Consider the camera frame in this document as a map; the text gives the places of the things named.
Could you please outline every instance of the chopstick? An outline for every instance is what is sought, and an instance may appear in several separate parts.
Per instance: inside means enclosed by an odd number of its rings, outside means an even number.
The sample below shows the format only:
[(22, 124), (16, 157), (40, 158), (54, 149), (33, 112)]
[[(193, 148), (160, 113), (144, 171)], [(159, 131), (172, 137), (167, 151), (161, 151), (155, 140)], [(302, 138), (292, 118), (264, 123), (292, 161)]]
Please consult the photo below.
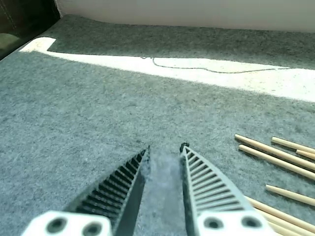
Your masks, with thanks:
[(259, 201), (251, 199), (249, 197), (246, 197), (246, 198), (252, 204), (252, 206), (254, 208), (262, 210), (262, 211), (264, 211), (264, 212), (266, 212), (266, 213), (268, 213), (270, 215), (273, 215), (273, 216), (275, 216), (277, 218), (285, 220), (285, 221), (287, 221), (287, 222), (289, 222), (289, 223), (291, 223), (293, 225), (301, 227), (302, 229), (305, 229), (305, 230), (310, 231), (310, 232), (315, 234), (315, 226), (314, 225), (312, 225), (310, 223), (307, 223), (307, 222), (305, 222), (303, 220), (300, 220), (300, 219), (298, 219), (298, 218), (296, 218), (294, 216), (291, 216), (289, 214), (286, 214), (286, 213), (284, 213), (284, 212), (282, 212), (280, 210), (272, 208), (271, 206), (263, 204), (263, 203), (261, 203)]
[(240, 145), (239, 149), (244, 151), (244, 152), (247, 152), (249, 154), (252, 154), (254, 156), (257, 156), (257, 157), (260, 157), (262, 159), (265, 159), (265, 160), (267, 160), (267, 161), (269, 161), (269, 162), (271, 162), (271, 163), (273, 163), (275, 165), (281, 166), (281, 167), (286, 168), (288, 170), (291, 170), (291, 171), (293, 171), (295, 173), (303, 175), (303, 176), (305, 176), (307, 178), (315, 180), (315, 173), (313, 173), (313, 172), (307, 171), (307, 170), (305, 170), (303, 168), (300, 168), (298, 166), (292, 165), (290, 163), (287, 163), (285, 161), (282, 161), (280, 159), (277, 159), (277, 158), (275, 158), (273, 156), (267, 155), (267, 154), (265, 154), (263, 152), (257, 151), (255, 149), (250, 148), (250, 147), (245, 146), (245, 145)]
[(270, 186), (268, 184), (266, 185), (266, 189), (268, 191), (278, 193), (282, 196), (297, 200), (299, 202), (306, 203), (306, 204), (309, 204), (311, 206), (315, 206), (315, 199), (314, 198), (310, 198), (310, 197), (304, 196), (302, 194), (294, 193), (294, 192), (291, 192), (291, 191), (288, 191), (288, 190), (285, 190), (282, 188)]
[(264, 150), (264, 151), (267, 151), (267, 152), (270, 152), (276, 156), (279, 156), (287, 161), (290, 161), (290, 162), (293, 162), (293, 163), (296, 163), (296, 164), (299, 164), (303, 167), (306, 167), (306, 168), (309, 168), (311, 170), (314, 170), (315, 171), (315, 164), (310, 162), (310, 161), (306, 161), (302, 158), (299, 158), (297, 156), (294, 156), (294, 155), (291, 155), (289, 153), (286, 153), (284, 151), (281, 151), (279, 149), (276, 149), (274, 147), (271, 147), (271, 146), (268, 146), (266, 144), (262, 144), (256, 140), (253, 140), (253, 139), (249, 139), (249, 138), (246, 138), (244, 136), (241, 136), (241, 135), (238, 135), (238, 134), (235, 134), (235, 138), (238, 139), (238, 140), (241, 140), (243, 141), (244, 143), (247, 143), (255, 148), (259, 148), (261, 150)]
[(265, 217), (265, 219), (268, 221), (268, 222), (271, 222), (271, 223), (274, 223), (276, 225), (279, 225), (281, 227), (284, 227), (290, 231), (293, 231), (293, 232), (296, 232), (300, 235), (303, 235), (303, 236), (315, 236), (315, 234), (313, 234), (312, 232), (310, 231), (307, 231), (305, 229), (302, 229), (301, 227), (298, 227), (296, 225), (293, 225), (285, 220), (282, 220), (280, 218), (277, 218), (269, 213), (266, 213), (264, 211), (261, 211), (259, 209), (256, 209), (263, 217)]
[(285, 235), (285, 236), (301, 236), (300, 234), (293, 232), (291, 230), (288, 230), (284, 227), (281, 227), (279, 225), (276, 225), (274, 223), (268, 222), (269, 225), (271, 226), (271, 228), (276, 232), (279, 233), (281, 235)]
[(303, 146), (303, 145), (300, 145), (300, 144), (296, 144), (296, 143), (290, 142), (288, 140), (280, 139), (280, 138), (277, 138), (277, 137), (272, 137), (271, 141), (273, 143), (280, 144), (282, 146), (286, 146), (288, 148), (298, 149), (298, 150), (307, 151), (307, 152), (315, 154), (315, 149), (307, 147), (307, 146)]
[(296, 151), (297, 154), (300, 154), (302, 156), (308, 157), (310, 159), (315, 160), (315, 154), (307, 152), (307, 151), (303, 151), (303, 150), (297, 150)]

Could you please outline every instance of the gray carpet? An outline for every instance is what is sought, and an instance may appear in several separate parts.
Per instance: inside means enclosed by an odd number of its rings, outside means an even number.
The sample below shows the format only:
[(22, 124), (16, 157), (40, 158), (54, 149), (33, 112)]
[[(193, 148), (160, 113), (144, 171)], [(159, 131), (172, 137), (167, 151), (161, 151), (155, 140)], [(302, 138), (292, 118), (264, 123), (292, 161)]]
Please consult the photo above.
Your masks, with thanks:
[[(298, 99), (315, 84), (314, 34), (122, 26), (66, 16), (42, 36), (55, 41), (44, 50), (39, 37), (0, 62), (0, 235), (18, 236), (33, 217), (62, 209), (87, 184), (151, 145), (153, 173), (135, 235), (184, 236), (176, 159), (184, 141), (244, 194), (315, 223), (313, 207), (264, 190), (268, 183), (315, 197), (314, 182), (239, 152), (233, 138), (239, 133), (269, 144), (278, 136), (315, 147), (315, 103), (312, 96)], [(68, 54), (71, 59), (62, 58)], [(102, 65), (108, 55), (298, 69), (279, 76), (296, 99), (270, 95), (279, 91), (277, 81), (265, 92), (238, 83), (243, 76), (269, 83), (264, 71), (229, 75), (239, 88), (226, 88)], [(209, 80), (228, 76), (204, 73)]]

